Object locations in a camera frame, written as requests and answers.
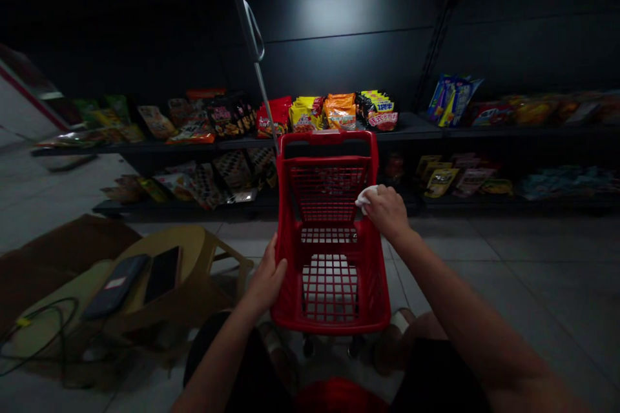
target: cart wheel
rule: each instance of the cart wheel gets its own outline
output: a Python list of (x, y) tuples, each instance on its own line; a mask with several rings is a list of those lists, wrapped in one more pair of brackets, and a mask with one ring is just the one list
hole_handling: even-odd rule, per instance
[(357, 356), (362, 351), (362, 348), (364, 347), (365, 343), (366, 343), (366, 340), (364, 340), (362, 336), (353, 336), (353, 340), (351, 341), (351, 343), (349, 344), (349, 347), (347, 348), (347, 355), (349, 356), (349, 358), (351, 359), (357, 358)]
[(310, 358), (315, 353), (315, 345), (307, 334), (304, 334), (304, 356)]

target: beige plastic chair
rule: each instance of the beige plastic chair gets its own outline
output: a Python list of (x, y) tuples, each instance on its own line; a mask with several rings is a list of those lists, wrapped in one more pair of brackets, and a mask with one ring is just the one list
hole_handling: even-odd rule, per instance
[[(137, 343), (141, 352), (160, 355), (165, 359), (172, 359), (186, 351), (189, 344), (177, 346), (174, 350), (153, 344), (146, 347), (139, 340), (140, 330), (163, 321), (185, 328), (201, 327), (209, 316), (226, 308), (232, 308), (243, 296), (247, 273), (253, 267), (251, 260), (244, 258), (198, 225), (173, 227), (144, 237), (126, 249), (115, 261), (115, 266), (120, 261), (135, 255), (148, 254), (154, 257), (176, 246), (181, 247), (181, 265), (176, 288), (144, 305), (144, 295), (150, 276), (150, 264), (147, 265), (132, 285), (123, 308), (111, 315), (104, 326), (104, 331), (108, 335), (129, 343)], [(216, 255), (218, 247), (224, 252)], [(213, 262), (228, 257), (234, 258), (239, 263), (234, 297), (228, 296), (211, 277)], [(129, 332), (134, 332), (133, 337), (128, 336)]]

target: white wall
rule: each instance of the white wall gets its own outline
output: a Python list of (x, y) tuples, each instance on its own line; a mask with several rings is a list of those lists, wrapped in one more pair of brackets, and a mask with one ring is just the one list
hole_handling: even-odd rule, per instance
[[(32, 140), (40, 140), (59, 130), (11, 84), (0, 77), (0, 126)], [(6, 131), (0, 131), (0, 146), (19, 141)]]

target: hand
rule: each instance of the hand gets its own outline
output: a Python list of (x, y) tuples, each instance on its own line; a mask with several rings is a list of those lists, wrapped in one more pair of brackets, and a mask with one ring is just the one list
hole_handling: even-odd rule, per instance
[(405, 203), (393, 187), (381, 184), (376, 192), (369, 190), (364, 195), (370, 201), (370, 205), (364, 205), (368, 217), (388, 241), (411, 230)]
[(249, 313), (251, 318), (258, 320), (263, 313), (271, 308), (278, 298), (280, 287), (286, 274), (287, 261), (281, 260), (276, 266), (276, 242), (278, 233), (275, 233), (265, 249), (245, 295), (239, 302), (239, 307)]

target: orange snack bag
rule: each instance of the orange snack bag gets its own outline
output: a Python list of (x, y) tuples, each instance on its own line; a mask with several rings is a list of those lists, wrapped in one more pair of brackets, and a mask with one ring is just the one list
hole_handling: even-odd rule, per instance
[(355, 130), (355, 94), (329, 94), (324, 108), (330, 129)]

